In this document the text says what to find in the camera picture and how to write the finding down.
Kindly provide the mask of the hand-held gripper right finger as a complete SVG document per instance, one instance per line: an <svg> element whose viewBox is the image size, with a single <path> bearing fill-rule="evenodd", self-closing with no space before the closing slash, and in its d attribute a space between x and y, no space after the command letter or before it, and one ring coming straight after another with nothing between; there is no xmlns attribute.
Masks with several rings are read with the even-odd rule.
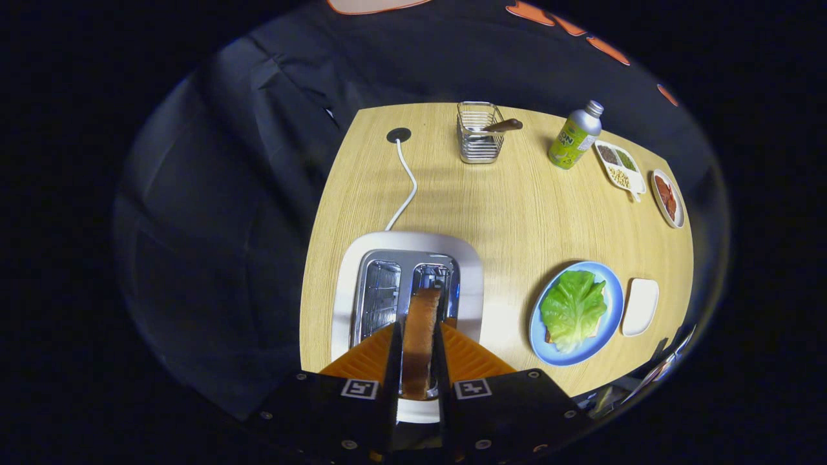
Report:
<svg viewBox="0 0 827 465"><path fill-rule="evenodd" d="M596 427L544 371L518 371L443 322L432 356L445 462L543 462Z"/></svg>

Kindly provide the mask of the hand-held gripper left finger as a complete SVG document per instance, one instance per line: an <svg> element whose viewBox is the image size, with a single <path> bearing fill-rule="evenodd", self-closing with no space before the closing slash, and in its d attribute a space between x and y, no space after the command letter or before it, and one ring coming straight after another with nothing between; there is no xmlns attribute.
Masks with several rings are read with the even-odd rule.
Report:
<svg viewBox="0 0 827 465"><path fill-rule="evenodd" d="M402 327L393 323L320 373L287 374L246 419L278 461L384 462L401 387Z"/></svg>

